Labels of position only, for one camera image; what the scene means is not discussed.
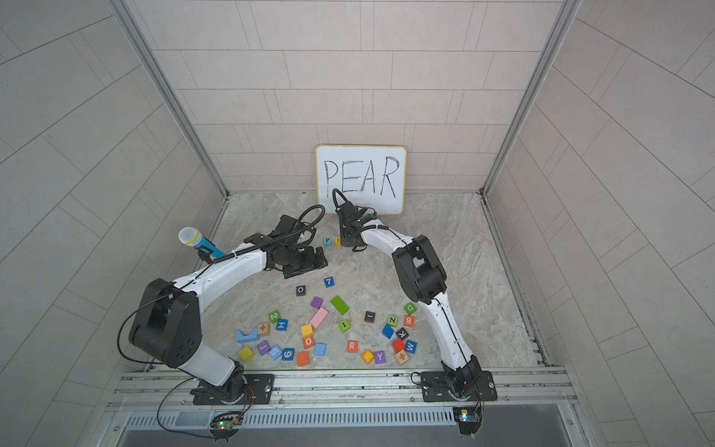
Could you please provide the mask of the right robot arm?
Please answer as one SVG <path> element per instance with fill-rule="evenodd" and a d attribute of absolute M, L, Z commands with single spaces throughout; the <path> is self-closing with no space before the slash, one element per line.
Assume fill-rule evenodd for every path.
<path fill-rule="evenodd" d="M 382 223 L 368 207 L 346 200 L 335 205 L 344 247 L 374 247 L 392 257 L 404 294 L 426 312 L 441 352 L 444 386 L 458 400 L 497 400 L 491 373 L 484 371 L 454 318 L 446 271 L 425 236 L 402 235 Z"/>

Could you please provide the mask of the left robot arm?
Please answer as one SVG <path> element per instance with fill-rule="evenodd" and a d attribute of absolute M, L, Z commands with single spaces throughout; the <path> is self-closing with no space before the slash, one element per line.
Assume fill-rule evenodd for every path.
<path fill-rule="evenodd" d="M 256 233 L 227 253 L 195 227 L 184 227 L 180 242 L 196 249 L 206 267 L 146 286 L 139 308 L 127 319 L 130 344 L 197 378 L 191 392 L 196 404 L 240 402 L 247 394 L 244 368 L 204 341 L 202 314 L 238 283 L 262 271 L 277 268 L 289 279 L 327 266 L 322 248 L 311 244 L 317 224 L 282 215 L 271 233 Z"/>

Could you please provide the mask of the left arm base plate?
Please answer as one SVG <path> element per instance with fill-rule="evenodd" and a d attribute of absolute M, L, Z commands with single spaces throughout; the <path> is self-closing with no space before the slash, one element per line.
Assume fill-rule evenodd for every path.
<path fill-rule="evenodd" d="M 274 382 L 273 374 L 235 372 L 222 386 L 200 380 L 190 394 L 194 405 L 264 405 L 270 402 Z"/>

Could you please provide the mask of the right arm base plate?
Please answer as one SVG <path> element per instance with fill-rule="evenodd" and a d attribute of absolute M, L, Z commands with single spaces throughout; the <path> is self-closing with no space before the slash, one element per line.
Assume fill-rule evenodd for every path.
<path fill-rule="evenodd" d="M 450 390 L 445 372 L 419 372 L 411 379 L 420 387 L 424 402 L 495 402 L 498 399 L 495 381 L 488 371 L 483 371 L 462 397 Z"/>

